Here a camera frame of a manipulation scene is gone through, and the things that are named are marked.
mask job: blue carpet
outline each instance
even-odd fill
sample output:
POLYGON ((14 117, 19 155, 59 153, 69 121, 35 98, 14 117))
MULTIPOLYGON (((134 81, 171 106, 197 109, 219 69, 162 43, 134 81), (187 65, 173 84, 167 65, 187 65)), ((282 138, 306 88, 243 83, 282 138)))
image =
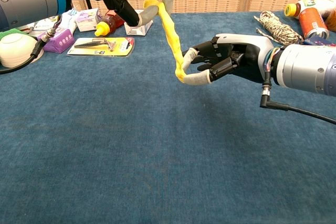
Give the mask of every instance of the blue carpet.
MULTIPOLYGON (((257 35, 255 14, 173 19, 185 50, 257 35)), ((129 58, 47 53, 1 76, 0 223, 336 223, 335 126, 259 108, 257 83, 190 87, 174 69, 155 18, 129 58)), ((272 98, 336 118, 334 97, 272 98)))

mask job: yellow cloth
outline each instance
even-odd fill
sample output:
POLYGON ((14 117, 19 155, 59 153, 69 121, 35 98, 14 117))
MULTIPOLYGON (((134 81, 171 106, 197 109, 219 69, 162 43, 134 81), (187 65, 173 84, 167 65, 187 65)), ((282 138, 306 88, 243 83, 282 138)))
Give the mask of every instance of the yellow cloth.
POLYGON ((164 3, 159 2, 157 0, 145 0, 144 8, 147 8, 148 6, 152 5, 157 6, 159 8, 159 16, 162 20, 162 26, 166 33, 168 44, 171 47, 174 58, 176 60, 175 75, 182 83, 184 83, 183 79, 186 76, 186 74, 182 69, 183 56, 181 51, 180 38, 175 31, 175 24, 172 21, 169 14, 167 13, 164 7, 164 3))

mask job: yellow bottle cap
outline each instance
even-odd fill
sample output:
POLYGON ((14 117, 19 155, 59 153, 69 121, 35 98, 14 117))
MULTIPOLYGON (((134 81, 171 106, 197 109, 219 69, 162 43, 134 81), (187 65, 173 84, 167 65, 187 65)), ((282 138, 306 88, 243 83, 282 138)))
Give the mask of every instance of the yellow bottle cap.
POLYGON ((97 25, 97 31, 94 33, 94 35, 98 36, 106 36, 107 34, 110 33, 110 27, 107 23, 105 22, 100 22, 97 25))
POLYGON ((294 17, 296 13, 296 4, 289 4, 286 6, 284 14, 286 17, 294 17))

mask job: white bowl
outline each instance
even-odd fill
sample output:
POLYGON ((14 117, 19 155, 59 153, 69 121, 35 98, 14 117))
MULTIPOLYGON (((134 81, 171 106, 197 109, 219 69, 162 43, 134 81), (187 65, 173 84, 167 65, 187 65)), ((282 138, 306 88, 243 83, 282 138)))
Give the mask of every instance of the white bowl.
MULTIPOLYGON (((16 67, 30 58, 36 40, 25 34, 9 34, 0 40, 0 62, 6 68, 16 67)), ((38 60, 44 53, 40 52, 38 60)))

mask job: white box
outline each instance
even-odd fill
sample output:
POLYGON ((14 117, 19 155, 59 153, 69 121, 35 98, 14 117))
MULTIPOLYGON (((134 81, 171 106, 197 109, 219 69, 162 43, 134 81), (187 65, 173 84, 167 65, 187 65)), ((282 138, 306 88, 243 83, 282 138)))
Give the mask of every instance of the white box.
POLYGON ((76 23, 80 31, 93 31, 99 23, 98 9, 82 10, 76 17, 76 23))
MULTIPOLYGON (((141 13, 143 10, 135 10, 138 14, 141 13)), ((149 28, 152 26, 153 20, 148 22, 146 25, 140 26, 140 27, 131 27, 124 23, 125 25, 125 30, 127 35, 131 36, 145 36, 149 30, 149 28)))

